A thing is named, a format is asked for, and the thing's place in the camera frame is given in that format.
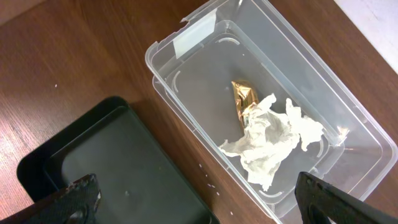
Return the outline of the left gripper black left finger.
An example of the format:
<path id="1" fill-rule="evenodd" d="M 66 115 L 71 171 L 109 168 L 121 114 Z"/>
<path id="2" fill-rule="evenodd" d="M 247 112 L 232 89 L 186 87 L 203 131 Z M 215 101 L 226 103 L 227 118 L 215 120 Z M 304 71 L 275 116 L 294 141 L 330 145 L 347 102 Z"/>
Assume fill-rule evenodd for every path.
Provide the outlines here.
<path id="1" fill-rule="evenodd" d="M 87 174 L 63 189 L 1 220 L 1 224 L 96 223 L 101 190 L 95 174 Z"/>

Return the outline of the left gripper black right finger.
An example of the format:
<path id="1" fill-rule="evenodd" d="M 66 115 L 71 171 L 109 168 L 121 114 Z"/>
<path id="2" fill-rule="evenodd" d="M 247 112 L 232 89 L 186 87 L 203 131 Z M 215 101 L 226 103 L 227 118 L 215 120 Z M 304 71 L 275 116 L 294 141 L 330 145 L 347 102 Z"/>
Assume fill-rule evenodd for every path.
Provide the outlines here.
<path id="1" fill-rule="evenodd" d="M 298 174 L 295 198 L 304 224 L 397 224 L 397 219 L 308 172 Z"/>

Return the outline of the white napkin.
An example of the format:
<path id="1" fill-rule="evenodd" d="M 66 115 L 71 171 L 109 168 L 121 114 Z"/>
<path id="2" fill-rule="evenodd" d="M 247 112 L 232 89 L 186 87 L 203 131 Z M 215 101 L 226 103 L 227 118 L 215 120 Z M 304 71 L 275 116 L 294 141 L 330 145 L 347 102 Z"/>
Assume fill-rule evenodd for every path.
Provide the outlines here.
<path id="1" fill-rule="evenodd" d="M 303 116 L 290 98 L 285 101 L 285 113 L 271 110 L 276 101 L 275 94 L 271 94 L 245 109 L 244 136 L 235 142 L 225 140 L 219 146 L 226 156 L 241 158 L 248 182 L 261 185 L 263 191 L 269 190 L 281 162 L 298 144 L 307 151 L 308 145 L 319 142 L 323 135 L 323 125 Z"/>

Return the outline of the gold snack wrapper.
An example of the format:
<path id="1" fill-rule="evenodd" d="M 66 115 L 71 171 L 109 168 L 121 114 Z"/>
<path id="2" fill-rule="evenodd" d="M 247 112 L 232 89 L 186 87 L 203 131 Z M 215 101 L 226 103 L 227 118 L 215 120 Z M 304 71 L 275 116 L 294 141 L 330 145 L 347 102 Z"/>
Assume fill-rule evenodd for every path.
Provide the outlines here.
<path id="1" fill-rule="evenodd" d="M 233 80 L 234 102 L 241 129 L 244 131 L 248 125 L 248 112 L 259 103 L 256 90 L 246 80 Z"/>

